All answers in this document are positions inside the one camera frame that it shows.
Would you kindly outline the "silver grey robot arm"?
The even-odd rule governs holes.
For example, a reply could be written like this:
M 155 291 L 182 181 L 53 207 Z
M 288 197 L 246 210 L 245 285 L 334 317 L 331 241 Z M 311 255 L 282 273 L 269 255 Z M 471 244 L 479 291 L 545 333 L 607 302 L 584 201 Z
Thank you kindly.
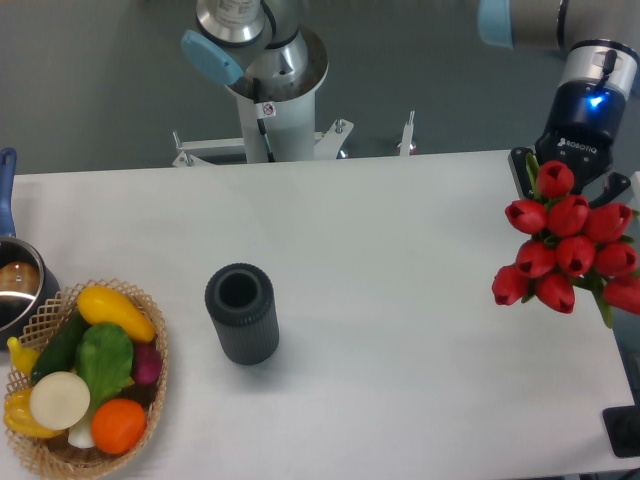
M 337 120 L 315 129 L 315 93 L 328 71 L 320 38 L 299 20 L 294 1 L 200 1 L 197 26 L 184 33 L 186 59 L 235 97 L 250 163 L 326 160 L 339 156 L 352 126 Z M 566 53 L 566 63 L 540 138 L 509 163 L 519 194 L 531 197 L 528 157 L 568 166 L 581 192 L 598 178 L 612 202 L 629 179 L 612 171 L 614 144 L 639 71 L 639 5 L 635 1 L 483 1 L 481 39 L 503 47 Z

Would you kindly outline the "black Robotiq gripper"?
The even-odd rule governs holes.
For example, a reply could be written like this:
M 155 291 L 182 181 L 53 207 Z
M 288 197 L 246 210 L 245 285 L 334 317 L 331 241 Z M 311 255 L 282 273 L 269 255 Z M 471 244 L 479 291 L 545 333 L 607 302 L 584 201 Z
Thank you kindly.
M 534 144 L 538 163 L 557 160 L 574 175 L 575 193 L 608 172 L 613 164 L 613 144 L 626 108 L 623 94 L 610 88 L 598 89 L 584 81 L 561 85 L 554 97 L 542 135 Z M 527 169 L 527 158 L 535 157 L 531 148 L 510 150 L 508 165 L 520 199 L 534 199 Z M 630 179 L 611 172 L 604 178 L 602 193 L 589 201 L 590 207 L 613 202 L 630 187 Z

